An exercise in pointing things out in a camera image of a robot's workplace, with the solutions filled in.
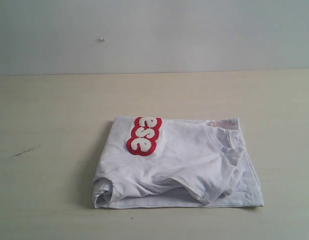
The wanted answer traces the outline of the white t-shirt red Chinese patch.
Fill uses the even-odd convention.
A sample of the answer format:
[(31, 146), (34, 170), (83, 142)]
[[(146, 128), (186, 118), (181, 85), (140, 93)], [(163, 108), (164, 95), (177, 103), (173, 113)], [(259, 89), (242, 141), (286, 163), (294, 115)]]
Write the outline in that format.
[(93, 180), (95, 208), (262, 207), (237, 117), (117, 117)]

